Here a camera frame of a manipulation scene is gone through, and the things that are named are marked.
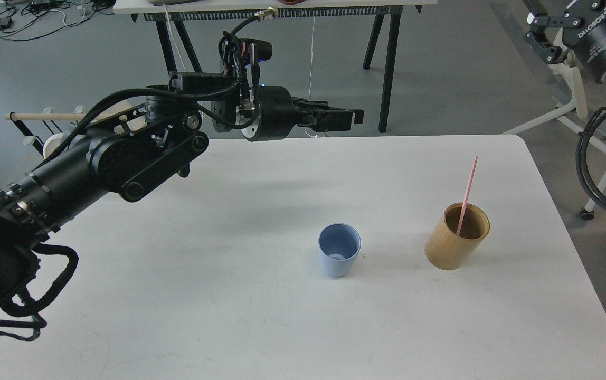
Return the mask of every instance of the white table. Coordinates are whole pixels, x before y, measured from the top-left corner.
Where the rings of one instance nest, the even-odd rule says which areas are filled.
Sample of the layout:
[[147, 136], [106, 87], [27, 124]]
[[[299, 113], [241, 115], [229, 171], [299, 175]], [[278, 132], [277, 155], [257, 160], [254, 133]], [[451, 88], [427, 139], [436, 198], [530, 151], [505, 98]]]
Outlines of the white table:
[[[423, 246], [474, 155], [491, 233], [446, 272]], [[363, 246], [333, 279], [338, 221]], [[0, 337], [0, 378], [606, 378], [606, 315], [515, 136], [212, 140], [50, 243], [81, 262], [40, 339]]]
[[[371, 36], [368, 39], [368, 47], [364, 55], [363, 68], [368, 70], [371, 67], [378, 35], [383, 26], [383, 19], [385, 19], [386, 14], [389, 14], [390, 31], [387, 36], [381, 111], [378, 116], [378, 131], [386, 132], [402, 10], [405, 5], [415, 5], [418, 12], [421, 12], [423, 5], [436, 4], [437, 2], [438, 0], [307, 0], [296, 5], [283, 5], [277, 0], [202, 0], [201, 2], [168, 5], [167, 9], [195, 72], [201, 72], [202, 68], [195, 55], [188, 32], [183, 26], [183, 21], [246, 19], [254, 15], [254, 10], [267, 9], [268, 7], [278, 7], [279, 17], [375, 15]], [[165, 24], [164, 7], [152, 5], [147, 0], [117, 0], [113, 12], [116, 14], [131, 14], [135, 21], [139, 14], [143, 14], [146, 20], [156, 22], [167, 71], [177, 70], [168, 28]]]

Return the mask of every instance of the bamboo cup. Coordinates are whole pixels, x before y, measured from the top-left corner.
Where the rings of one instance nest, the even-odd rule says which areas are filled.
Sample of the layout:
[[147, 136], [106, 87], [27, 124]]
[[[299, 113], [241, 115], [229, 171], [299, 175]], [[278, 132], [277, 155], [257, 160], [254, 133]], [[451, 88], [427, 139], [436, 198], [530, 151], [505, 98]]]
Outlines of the bamboo cup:
[[435, 267], [453, 270], [460, 267], [491, 229], [484, 212], [467, 204], [460, 236], [456, 235], [462, 202], [446, 207], [446, 211], [425, 244], [425, 254]]

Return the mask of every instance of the pink straw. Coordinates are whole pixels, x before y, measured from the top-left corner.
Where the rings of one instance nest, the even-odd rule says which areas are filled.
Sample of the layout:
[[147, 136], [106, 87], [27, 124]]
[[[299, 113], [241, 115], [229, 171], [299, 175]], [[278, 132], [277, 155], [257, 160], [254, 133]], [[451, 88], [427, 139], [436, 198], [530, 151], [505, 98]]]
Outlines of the pink straw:
[[460, 220], [458, 221], [458, 229], [456, 235], [460, 236], [460, 229], [462, 228], [462, 219], [465, 218], [465, 210], [467, 210], [467, 199], [470, 197], [470, 188], [472, 188], [472, 178], [474, 178], [474, 171], [477, 168], [477, 161], [479, 157], [474, 157], [474, 163], [472, 164], [472, 172], [470, 173], [470, 180], [467, 181], [467, 190], [465, 190], [465, 199], [462, 200], [462, 210], [460, 210]]

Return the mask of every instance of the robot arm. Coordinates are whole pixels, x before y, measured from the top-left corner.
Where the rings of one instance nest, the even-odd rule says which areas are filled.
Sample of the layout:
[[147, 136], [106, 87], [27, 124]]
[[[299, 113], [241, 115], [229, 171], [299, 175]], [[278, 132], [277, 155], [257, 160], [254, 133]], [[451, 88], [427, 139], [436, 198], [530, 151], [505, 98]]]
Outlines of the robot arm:
[[547, 38], [547, 28], [563, 28], [563, 44], [595, 75], [606, 80], [606, 0], [575, 0], [562, 17], [550, 17], [540, 0], [524, 0], [530, 30], [524, 40], [545, 63], [561, 63], [565, 51]]
[[[283, 87], [259, 84], [259, 62], [272, 56], [272, 46], [235, 34], [249, 22], [275, 14], [257, 12], [232, 32], [224, 32], [219, 44], [222, 73], [172, 72], [167, 85], [119, 91], [99, 101], [45, 161], [0, 191], [0, 309], [11, 317], [32, 317], [0, 320], [0, 327], [34, 331], [29, 337], [3, 331], [0, 335], [36, 339], [46, 325], [39, 312], [76, 270], [74, 250], [44, 243], [50, 232], [59, 231], [107, 192], [136, 202], [171, 176], [189, 175], [190, 162], [209, 147], [207, 135], [200, 132], [201, 113], [212, 118], [218, 132], [241, 129], [253, 141], [284, 139], [295, 125], [323, 132], [361, 124], [363, 110], [332, 108], [323, 101], [292, 98]], [[146, 101], [92, 122], [110, 106], [133, 97]], [[210, 101], [211, 110], [200, 101]], [[145, 118], [144, 127], [129, 128], [127, 123], [135, 118]], [[26, 285], [39, 269], [38, 254], [64, 255], [68, 264], [47, 294], [34, 300]], [[22, 305], [13, 302], [14, 296]]]
[[[524, 39], [545, 63], [564, 62], [568, 51], [554, 46], [545, 34], [547, 28], [563, 29], [563, 45], [572, 50], [576, 58], [596, 81], [606, 80], [606, 0], [573, 0], [564, 10], [563, 17], [550, 17], [540, 0], [524, 0], [530, 10], [527, 21], [530, 30]], [[580, 134], [576, 149], [576, 172], [587, 195], [606, 210], [606, 197], [597, 188], [587, 165], [587, 147], [598, 126], [606, 118], [606, 107], [595, 112]]]

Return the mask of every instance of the white stand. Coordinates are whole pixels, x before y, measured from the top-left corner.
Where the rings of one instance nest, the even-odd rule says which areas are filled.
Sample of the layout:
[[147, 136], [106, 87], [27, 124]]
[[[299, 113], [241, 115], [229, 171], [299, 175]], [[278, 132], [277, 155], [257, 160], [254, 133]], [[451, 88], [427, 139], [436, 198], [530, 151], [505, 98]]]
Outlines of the white stand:
[[[503, 135], [516, 135], [517, 133], [529, 130], [530, 128], [536, 127], [544, 122], [553, 119], [557, 119], [563, 125], [566, 125], [566, 127], [570, 128], [575, 133], [582, 132], [583, 128], [580, 127], [580, 125], [565, 116], [566, 113], [575, 110], [579, 118], [584, 120], [587, 117], [587, 99], [585, 98], [585, 89], [582, 84], [582, 76], [580, 75], [580, 69], [577, 67], [569, 67], [568, 65], [566, 65], [566, 63], [559, 63], [557, 65], [550, 66], [552, 67], [552, 71], [554, 71], [555, 74], [561, 75], [564, 80], [566, 80], [566, 84], [568, 84], [569, 89], [571, 89], [571, 101], [569, 101], [565, 106], [559, 106], [558, 108], [556, 108], [556, 110], [545, 113], [545, 115], [539, 116], [537, 118], [534, 118], [533, 120], [530, 120], [529, 122], [523, 123], [518, 127], [512, 128], [511, 130], [504, 132]], [[590, 139], [590, 144], [592, 144], [596, 149], [600, 150], [606, 156], [606, 144], [604, 144], [601, 140], [592, 137]], [[605, 190], [606, 169], [597, 187], [601, 191]], [[586, 220], [593, 218], [592, 212], [595, 205], [596, 203], [592, 199], [590, 199], [585, 205], [580, 216]]]

